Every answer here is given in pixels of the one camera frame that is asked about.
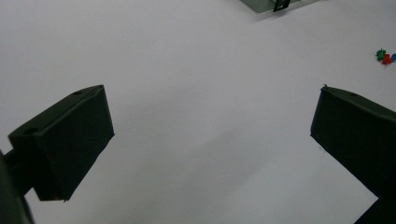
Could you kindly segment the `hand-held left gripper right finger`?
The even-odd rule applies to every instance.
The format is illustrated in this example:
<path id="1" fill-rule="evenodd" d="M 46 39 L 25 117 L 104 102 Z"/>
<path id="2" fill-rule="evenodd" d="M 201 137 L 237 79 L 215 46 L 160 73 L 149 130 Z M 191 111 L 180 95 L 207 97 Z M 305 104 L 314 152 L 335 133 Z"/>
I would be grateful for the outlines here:
<path id="1" fill-rule="evenodd" d="M 396 112 L 325 86 L 310 132 L 375 196 L 396 198 Z"/>

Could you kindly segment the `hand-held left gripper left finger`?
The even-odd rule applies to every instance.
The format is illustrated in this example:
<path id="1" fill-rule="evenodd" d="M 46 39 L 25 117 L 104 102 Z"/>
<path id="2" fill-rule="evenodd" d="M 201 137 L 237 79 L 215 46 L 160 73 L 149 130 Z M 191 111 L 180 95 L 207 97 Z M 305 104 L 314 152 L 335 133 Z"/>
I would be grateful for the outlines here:
<path id="1" fill-rule="evenodd" d="M 67 95 L 8 136 L 7 165 L 17 192 L 69 200 L 113 136 L 104 86 Z"/>

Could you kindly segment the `clear grey compartment storage box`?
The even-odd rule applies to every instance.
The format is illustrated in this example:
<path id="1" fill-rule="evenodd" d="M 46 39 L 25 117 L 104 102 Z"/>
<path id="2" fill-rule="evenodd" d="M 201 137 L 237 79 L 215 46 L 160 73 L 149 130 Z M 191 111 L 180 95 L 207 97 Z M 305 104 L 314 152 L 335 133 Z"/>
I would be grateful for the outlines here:
<path id="1" fill-rule="evenodd" d="M 240 0 L 256 13 L 277 12 L 288 7 L 305 6 L 318 0 Z"/>

